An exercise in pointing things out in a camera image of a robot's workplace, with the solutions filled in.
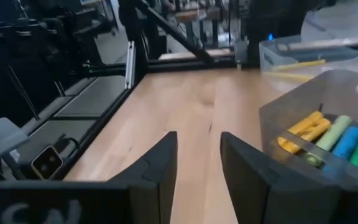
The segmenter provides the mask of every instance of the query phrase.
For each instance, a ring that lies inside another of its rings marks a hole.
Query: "plastic bin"
[[[284,37],[261,42],[259,54],[262,75],[284,92],[328,70],[358,71],[358,38],[304,42],[299,35]]]
[[[348,70],[324,72],[261,107],[262,150],[316,181],[329,179],[344,187],[358,185],[358,167],[287,131],[316,110],[320,110],[324,117],[345,114],[358,124],[358,73]],[[329,169],[315,168],[303,158],[282,149],[277,143],[279,136],[319,156]]]

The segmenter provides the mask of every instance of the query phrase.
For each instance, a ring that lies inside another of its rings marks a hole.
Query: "black cable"
[[[230,29],[230,26],[231,26],[231,0],[229,0],[228,10],[229,10],[229,27],[228,27],[228,30],[229,30],[229,47],[230,47],[231,46],[231,29]]]
[[[79,143],[75,138],[67,137],[67,138],[65,138],[65,139],[71,141],[71,142],[74,143],[74,145],[75,145],[74,150],[72,150],[72,151],[69,153],[69,155],[67,156],[67,157],[71,157],[74,152],[76,152],[77,150],[80,149],[80,143]]]

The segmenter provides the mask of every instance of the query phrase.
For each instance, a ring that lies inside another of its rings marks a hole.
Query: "clear storage container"
[[[330,179],[341,185],[358,184],[358,167],[287,131],[318,110],[324,117],[348,115],[358,125],[358,73],[348,70],[324,72],[261,107],[264,153],[317,181]],[[315,168],[302,157],[287,152],[278,145],[279,136],[322,158],[324,167],[329,169]]]
[[[262,75],[273,87],[289,91],[332,69],[358,71],[358,38],[302,41],[298,36],[259,44]]]

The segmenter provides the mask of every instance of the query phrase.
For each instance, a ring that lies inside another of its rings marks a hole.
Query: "metal frame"
[[[89,145],[94,141],[98,134],[103,130],[105,125],[114,116],[116,111],[127,100],[132,91],[144,78],[146,73],[158,72],[180,72],[189,70],[201,70],[211,68],[234,68],[236,63],[234,56],[212,57],[204,49],[197,48],[193,43],[179,32],[176,27],[172,27],[162,16],[158,15],[149,5],[142,0],[119,0],[119,5],[126,12],[129,26],[126,26],[128,37],[127,63],[117,63],[103,67],[90,66],[89,71],[85,74],[72,74],[84,77],[106,77],[113,75],[125,76],[125,89],[111,103],[109,108],[100,116],[66,116],[59,117],[56,113],[51,115],[47,121],[59,120],[95,120],[92,127],[87,130],[86,134],[78,141],[80,146],[66,164],[56,173],[55,179],[62,179],[75,163],[80,159]],[[193,58],[176,58],[170,60],[149,60],[145,38],[141,32],[140,20],[137,17],[136,8],[145,14],[149,19],[154,21],[168,35],[171,35],[191,53]]]

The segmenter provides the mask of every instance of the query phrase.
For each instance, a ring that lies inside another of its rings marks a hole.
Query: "black rod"
[[[175,40],[182,44],[187,50],[193,53],[200,60],[210,63],[213,62],[212,57],[203,49],[198,49],[193,44],[191,44],[186,37],[182,35],[176,28],[173,28],[166,20],[156,13],[149,5],[144,1],[136,1],[136,8],[145,14],[149,19],[153,20],[160,26],[167,34],[171,35]]]
[[[214,56],[214,62],[220,62],[225,60],[226,58],[232,58],[234,62],[234,53],[229,53],[227,55],[218,55]],[[160,59],[160,60],[149,60],[149,66],[151,65],[161,65],[161,64],[169,64],[169,63],[182,63],[182,62],[198,62],[199,59],[196,57],[185,57],[185,58],[170,58],[170,59]]]
[[[175,9],[176,9],[176,12],[180,12],[180,1],[179,0],[175,0]]]
[[[28,94],[24,90],[24,87],[23,87],[22,83],[20,82],[20,80],[18,79],[17,75],[15,74],[13,68],[10,65],[7,66],[6,72],[8,73],[9,78],[11,78],[11,81],[13,82],[13,85],[16,87],[16,90],[19,92],[21,97],[23,97],[23,99],[27,103],[27,106],[29,106],[29,108],[30,108],[35,120],[36,121],[40,120],[40,117],[39,117],[39,115],[37,113],[37,110],[35,109],[35,106],[31,102],[30,97],[28,96]]]
[[[91,77],[106,77],[106,76],[125,76],[125,67],[103,67],[94,68],[91,71],[84,73],[83,78]]]
[[[217,21],[212,21],[212,40],[213,40],[213,48],[217,48],[219,45],[218,42],[218,22]]]
[[[98,116],[54,116],[50,121],[96,121]]]
[[[200,60],[192,61],[192,62],[177,62],[177,63],[149,65],[149,73],[183,72],[183,71],[190,71],[190,70],[236,67],[236,63],[234,63],[234,57],[216,58],[215,61],[216,62],[211,63],[209,65],[203,63]]]

